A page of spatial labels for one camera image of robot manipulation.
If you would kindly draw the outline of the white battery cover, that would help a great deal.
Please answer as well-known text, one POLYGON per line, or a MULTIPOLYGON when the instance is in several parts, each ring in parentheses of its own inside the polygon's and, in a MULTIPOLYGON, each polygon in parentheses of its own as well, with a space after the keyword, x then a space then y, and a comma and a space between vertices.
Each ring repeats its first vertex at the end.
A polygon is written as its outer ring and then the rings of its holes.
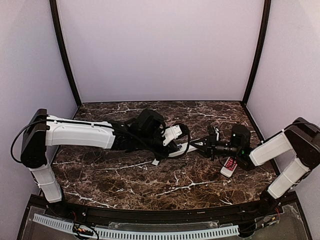
POLYGON ((155 166, 158 166, 159 163, 160 162, 158 160, 156 160, 156 159, 152 162, 152 164, 155 165, 155 166))

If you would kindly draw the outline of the white air conditioner remote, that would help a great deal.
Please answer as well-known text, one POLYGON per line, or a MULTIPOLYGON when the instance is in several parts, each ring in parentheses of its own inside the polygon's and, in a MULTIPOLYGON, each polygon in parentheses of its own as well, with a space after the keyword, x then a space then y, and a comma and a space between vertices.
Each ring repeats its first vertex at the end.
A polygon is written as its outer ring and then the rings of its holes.
MULTIPOLYGON (((186 151, 188 143, 185 142, 185 143, 182 143, 182 144, 178 144, 177 146, 178 146, 178 150, 175 151, 175 152, 170 153, 168 155, 169 157, 179 157, 180 158, 184 154, 184 152, 186 151)), ((196 147, 189 145, 187 153, 193 152, 195 150, 197 150, 196 147)))

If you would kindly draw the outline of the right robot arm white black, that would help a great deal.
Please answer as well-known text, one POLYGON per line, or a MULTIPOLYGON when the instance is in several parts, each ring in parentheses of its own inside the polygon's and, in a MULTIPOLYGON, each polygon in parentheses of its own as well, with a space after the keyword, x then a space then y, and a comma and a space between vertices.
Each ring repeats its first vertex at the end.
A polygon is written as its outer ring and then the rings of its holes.
POLYGON ((244 125, 232 126, 229 142, 220 141, 212 126, 208 126, 207 131, 207 136, 193 140, 189 145, 205 158, 231 157, 245 171, 288 151, 294 152, 291 163, 260 194, 257 212, 261 215, 271 211, 282 195, 320 164, 320 128, 302 117, 255 148, 250 147, 251 132, 244 125))

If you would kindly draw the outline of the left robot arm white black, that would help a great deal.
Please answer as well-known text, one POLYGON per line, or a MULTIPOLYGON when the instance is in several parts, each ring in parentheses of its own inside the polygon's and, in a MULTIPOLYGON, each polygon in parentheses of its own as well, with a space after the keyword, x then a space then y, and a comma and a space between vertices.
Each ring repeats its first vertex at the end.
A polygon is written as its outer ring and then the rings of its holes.
POLYGON ((156 158, 167 158, 177 151, 174 140, 182 135, 179 125, 166 126, 162 115, 151 109, 138 117, 121 121, 79 121, 48 115, 39 109, 21 131, 18 163, 35 177, 49 203, 63 200, 63 193, 48 163, 46 150, 52 146, 86 146, 113 151, 151 151, 156 158))

